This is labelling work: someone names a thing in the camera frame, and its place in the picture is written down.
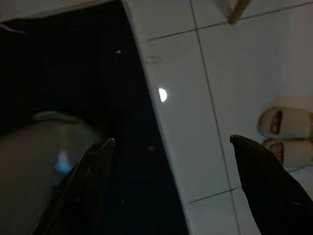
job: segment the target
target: white slipper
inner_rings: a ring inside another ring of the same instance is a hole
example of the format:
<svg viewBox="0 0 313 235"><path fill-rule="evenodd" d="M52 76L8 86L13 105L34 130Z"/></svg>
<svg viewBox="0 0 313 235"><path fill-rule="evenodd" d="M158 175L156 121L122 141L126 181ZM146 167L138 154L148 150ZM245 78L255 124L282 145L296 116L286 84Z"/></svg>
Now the white slipper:
<svg viewBox="0 0 313 235"><path fill-rule="evenodd" d="M313 164L313 145L311 140L267 139L263 146L270 150L274 143L283 145L283 167L299 167Z"/></svg>
<svg viewBox="0 0 313 235"><path fill-rule="evenodd" d="M0 234L32 234L52 186L96 141L96 132L79 118L48 114L53 115L0 139L5 156L0 158Z"/></svg>
<svg viewBox="0 0 313 235"><path fill-rule="evenodd" d="M282 112L280 130L278 134L271 131L272 118L277 112ZM258 122L259 132L271 138L307 139L311 135L310 113L305 109L275 106L265 110Z"/></svg>
<svg viewBox="0 0 313 235"><path fill-rule="evenodd" d="M43 111L33 116L35 122L40 121L61 121L63 123L75 123L77 118L68 114L63 114L58 111Z"/></svg>
<svg viewBox="0 0 313 235"><path fill-rule="evenodd" d="M313 113L313 95L285 95L276 97L263 110L271 107L290 107L308 110Z"/></svg>

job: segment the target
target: floor tile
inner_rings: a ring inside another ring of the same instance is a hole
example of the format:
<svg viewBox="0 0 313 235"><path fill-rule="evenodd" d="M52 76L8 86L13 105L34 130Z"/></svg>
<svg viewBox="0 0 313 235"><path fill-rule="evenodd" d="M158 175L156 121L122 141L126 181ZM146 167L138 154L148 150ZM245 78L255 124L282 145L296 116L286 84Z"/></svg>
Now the floor tile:
<svg viewBox="0 0 313 235"><path fill-rule="evenodd" d="M144 39L195 29L189 0L124 0Z"/></svg>
<svg viewBox="0 0 313 235"><path fill-rule="evenodd" d="M313 166L308 166L304 169L293 171L290 175L298 181L304 188L310 198L313 200Z"/></svg>
<svg viewBox="0 0 313 235"><path fill-rule="evenodd" d="M235 213L230 192L190 204L193 235L237 235Z"/></svg>
<svg viewBox="0 0 313 235"><path fill-rule="evenodd" d="M245 193L241 188L232 191L241 235L261 235L254 222Z"/></svg>
<svg viewBox="0 0 313 235"><path fill-rule="evenodd" d="M147 47L147 82L183 202L228 190L196 33L157 39ZM167 92L163 103L159 88Z"/></svg>
<svg viewBox="0 0 313 235"><path fill-rule="evenodd" d="M226 22L238 0L192 0L197 27ZM263 14L312 0L253 0L241 18Z"/></svg>
<svg viewBox="0 0 313 235"><path fill-rule="evenodd" d="M259 115L278 97L313 87L313 4L200 30L231 186L240 186L229 136L261 142Z"/></svg>

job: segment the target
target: foot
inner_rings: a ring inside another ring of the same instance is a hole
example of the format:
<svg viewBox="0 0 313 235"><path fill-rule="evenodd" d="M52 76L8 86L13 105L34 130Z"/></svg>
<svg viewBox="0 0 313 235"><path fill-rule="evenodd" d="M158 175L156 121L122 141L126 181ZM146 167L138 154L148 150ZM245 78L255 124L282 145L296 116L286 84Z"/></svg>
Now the foot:
<svg viewBox="0 0 313 235"><path fill-rule="evenodd" d="M278 159L280 164L283 164L284 161L284 146L282 143L274 143L269 147L269 150L274 154Z"/></svg>
<svg viewBox="0 0 313 235"><path fill-rule="evenodd" d="M281 110L277 111L276 114L272 117L272 123L270 126L270 130L274 134L279 134L280 132L280 124L283 119L283 112ZM313 129L313 114L310 114L310 126Z"/></svg>
<svg viewBox="0 0 313 235"><path fill-rule="evenodd" d="M280 124L282 122L282 119L283 119L283 112L277 111L276 114L272 118L272 124L270 126L272 133L279 134Z"/></svg>

